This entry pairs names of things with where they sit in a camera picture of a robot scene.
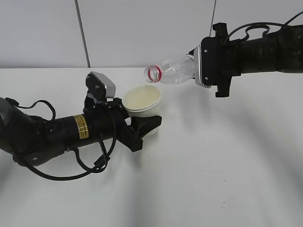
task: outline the white table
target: white table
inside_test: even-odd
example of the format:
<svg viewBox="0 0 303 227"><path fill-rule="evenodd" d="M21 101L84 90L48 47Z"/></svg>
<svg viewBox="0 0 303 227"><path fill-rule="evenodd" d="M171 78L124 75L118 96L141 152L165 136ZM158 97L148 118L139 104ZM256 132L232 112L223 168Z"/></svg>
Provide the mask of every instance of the white table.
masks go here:
<svg viewBox="0 0 303 227"><path fill-rule="evenodd" d="M143 69L2 69L0 97L23 106L51 102L57 117L80 114L91 71L106 74L116 96L144 84ZM3 227L303 226L303 75L234 78L231 97L194 81L156 84L162 126L132 153L117 143L108 169L71 182L40 178L0 153ZM50 118L43 104L26 113ZM98 144L81 149L86 163ZM82 172L68 152L39 167Z"/></svg>

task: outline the clear plastic bottle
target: clear plastic bottle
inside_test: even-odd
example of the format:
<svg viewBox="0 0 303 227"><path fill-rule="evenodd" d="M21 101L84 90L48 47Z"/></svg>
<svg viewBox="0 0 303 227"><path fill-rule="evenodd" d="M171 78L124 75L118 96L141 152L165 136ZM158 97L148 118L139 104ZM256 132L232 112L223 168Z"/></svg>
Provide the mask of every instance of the clear plastic bottle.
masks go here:
<svg viewBox="0 0 303 227"><path fill-rule="evenodd" d="M144 71L147 82L164 84L179 84L194 76L193 56L180 55L167 59L160 65L152 65Z"/></svg>

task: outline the bottle mouth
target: bottle mouth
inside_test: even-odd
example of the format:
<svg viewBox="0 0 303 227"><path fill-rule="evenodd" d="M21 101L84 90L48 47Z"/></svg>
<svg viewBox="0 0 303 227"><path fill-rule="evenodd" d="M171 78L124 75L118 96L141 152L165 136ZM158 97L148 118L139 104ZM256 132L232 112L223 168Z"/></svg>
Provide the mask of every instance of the bottle mouth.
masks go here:
<svg viewBox="0 0 303 227"><path fill-rule="evenodd" d="M159 82L162 78L161 69L156 65L147 67L144 71L144 77L149 83Z"/></svg>

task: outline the paper cup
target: paper cup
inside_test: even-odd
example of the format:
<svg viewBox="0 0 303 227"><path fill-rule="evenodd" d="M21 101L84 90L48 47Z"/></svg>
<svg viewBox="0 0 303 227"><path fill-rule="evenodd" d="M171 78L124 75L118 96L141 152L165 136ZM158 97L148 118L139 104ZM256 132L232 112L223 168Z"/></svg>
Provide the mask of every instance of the paper cup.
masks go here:
<svg viewBox="0 0 303 227"><path fill-rule="evenodd" d="M161 91L151 85L135 87L128 91L122 99L122 104L130 117L152 117L159 115ZM147 135L154 134L159 127L150 131Z"/></svg>

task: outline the yellow label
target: yellow label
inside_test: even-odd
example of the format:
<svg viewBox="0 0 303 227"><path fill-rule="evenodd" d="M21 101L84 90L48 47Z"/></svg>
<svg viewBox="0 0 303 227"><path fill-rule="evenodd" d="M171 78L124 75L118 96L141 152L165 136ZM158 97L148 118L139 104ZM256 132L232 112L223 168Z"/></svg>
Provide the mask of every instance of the yellow label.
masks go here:
<svg viewBox="0 0 303 227"><path fill-rule="evenodd" d="M82 114L73 116L75 118L75 121L78 126L78 131L79 131L79 138L81 139L86 139L89 137L89 129L87 127L85 118L83 117Z"/></svg>

